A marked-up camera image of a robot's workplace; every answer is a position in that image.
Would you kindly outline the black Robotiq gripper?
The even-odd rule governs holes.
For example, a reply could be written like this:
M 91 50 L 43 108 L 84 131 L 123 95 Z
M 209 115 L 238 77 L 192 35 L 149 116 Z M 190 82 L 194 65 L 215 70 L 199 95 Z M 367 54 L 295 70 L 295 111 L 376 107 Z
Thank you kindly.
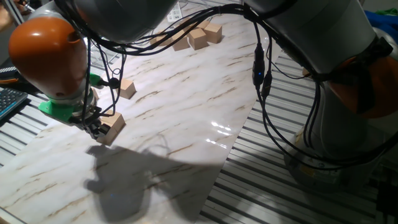
M 94 107 L 86 110 L 85 115 L 83 115 L 82 111 L 78 111 L 72 114 L 72 117 L 70 118 L 70 124 L 76 126 L 77 128 L 84 128 L 84 130 L 91 136 L 92 139 L 105 137 L 111 129 L 109 125 L 104 123 L 99 126 L 87 126 L 99 118 L 100 112 L 100 107 Z

